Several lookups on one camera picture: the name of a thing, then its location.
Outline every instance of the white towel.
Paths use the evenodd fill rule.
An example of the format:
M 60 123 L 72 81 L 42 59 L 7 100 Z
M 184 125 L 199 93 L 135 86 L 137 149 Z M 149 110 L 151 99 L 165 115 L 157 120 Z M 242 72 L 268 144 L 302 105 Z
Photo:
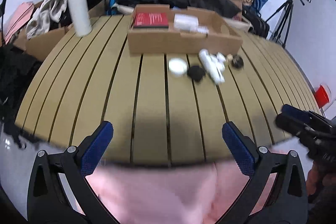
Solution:
M 46 33 L 50 28 L 50 20 L 59 22 L 65 12 L 68 0 L 44 0 L 26 27 L 27 39 Z

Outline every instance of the red cup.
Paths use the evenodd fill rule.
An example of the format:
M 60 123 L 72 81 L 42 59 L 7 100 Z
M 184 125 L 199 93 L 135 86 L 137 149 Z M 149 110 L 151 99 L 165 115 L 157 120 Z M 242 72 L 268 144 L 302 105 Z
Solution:
M 328 93 L 323 85 L 320 85 L 320 87 L 315 92 L 314 97 L 319 108 L 324 107 L 330 101 Z

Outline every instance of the camera on tripod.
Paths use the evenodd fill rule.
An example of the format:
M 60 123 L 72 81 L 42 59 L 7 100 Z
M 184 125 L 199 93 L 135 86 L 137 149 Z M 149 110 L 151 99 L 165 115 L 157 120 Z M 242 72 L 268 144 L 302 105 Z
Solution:
M 303 6 L 305 6 L 305 3 L 303 2 L 303 0 L 300 0 L 301 4 Z M 286 47 L 286 42 L 287 42 L 287 38 L 288 38 L 288 33 L 289 33 L 289 28 L 291 25 L 291 21 L 292 21 L 292 15 L 293 15 L 293 7 L 294 7 L 294 3 L 293 0 L 287 0 L 285 3 L 283 3 L 283 5 L 281 5 L 276 12 L 271 15 L 266 22 L 268 22 L 272 17 L 274 17 L 278 12 L 280 12 L 283 8 L 285 13 L 283 15 L 283 18 L 280 21 L 280 24 L 278 26 L 278 28 L 275 30 L 275 32 L 273 33 L 273 35 L 271 36 L 271 40 L 275 41 L 275 43 L 277 43 L 280 40 L 282 31 L 285 28 L 286 22 L 289 18 L 288 21 L 288 27 L 287 27 L 287 31 L 286 31 L 286 36 L 285 36 L 285 40 L 283 41 L 282 47 L 285 48 Z

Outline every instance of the gray floor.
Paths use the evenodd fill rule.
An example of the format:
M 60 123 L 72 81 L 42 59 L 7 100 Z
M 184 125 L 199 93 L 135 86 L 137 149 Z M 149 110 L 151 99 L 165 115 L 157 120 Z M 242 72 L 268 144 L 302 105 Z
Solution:
M 28 142 L 26 142 L 26 149 L 20 150 L 17 145 L 14 144 L 12 137 L 2 132 L 1 124 L 0 127 L 0 182 L 14 206 L 27 218 L 28 184 L 37 152 L 43 149 L 48 154 L 54 154 L 63 152 L 64 150 L 52 147 L 47 143 L 32 145 Z M 312 162 L 307 159 L 306 154 L 308 151 L 298 142 L 297 138 L 279 143 L 273 148 L 285 153 L 289 150 L 296 150 L 300 156 L 303 171 L 307 178 L 307 173 L 311 169 Z M 60 174 L 60 177 L 71 205 L 73 208 L 76 208 L 75 197 L 71 192 L 65 176 Z

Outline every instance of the red book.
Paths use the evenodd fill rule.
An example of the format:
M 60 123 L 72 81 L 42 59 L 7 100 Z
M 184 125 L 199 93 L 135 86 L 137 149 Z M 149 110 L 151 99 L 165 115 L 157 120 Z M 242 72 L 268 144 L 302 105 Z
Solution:
M 137 13 L 134 28 L 168 28 L 166 13 Z

